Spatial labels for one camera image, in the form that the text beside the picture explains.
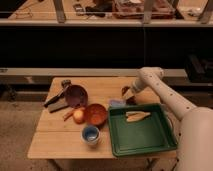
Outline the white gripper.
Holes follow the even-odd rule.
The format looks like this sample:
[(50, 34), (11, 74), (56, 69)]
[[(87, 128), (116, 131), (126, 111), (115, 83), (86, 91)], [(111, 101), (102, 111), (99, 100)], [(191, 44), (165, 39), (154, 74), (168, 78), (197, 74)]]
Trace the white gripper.
[(128, 89), (123, 95), (124, 100), (128, 100), (134, 96), (134, 94), (140, 93), (142, 90), (146, 88), (146, 85), (137, 78), (135, 81), (131, 84), (131, 90)]

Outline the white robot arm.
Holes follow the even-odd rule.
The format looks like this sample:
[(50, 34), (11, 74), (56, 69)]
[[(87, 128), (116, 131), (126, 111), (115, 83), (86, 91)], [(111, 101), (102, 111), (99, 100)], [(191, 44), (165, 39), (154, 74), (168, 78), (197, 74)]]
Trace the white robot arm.
[(211, 171), (213, 169), (213, 109), (199, 107), (166, 85), (160, 67), (142, 67), (132, 82), (128, 95), (150, 87), (180, 121), (176, 171)]

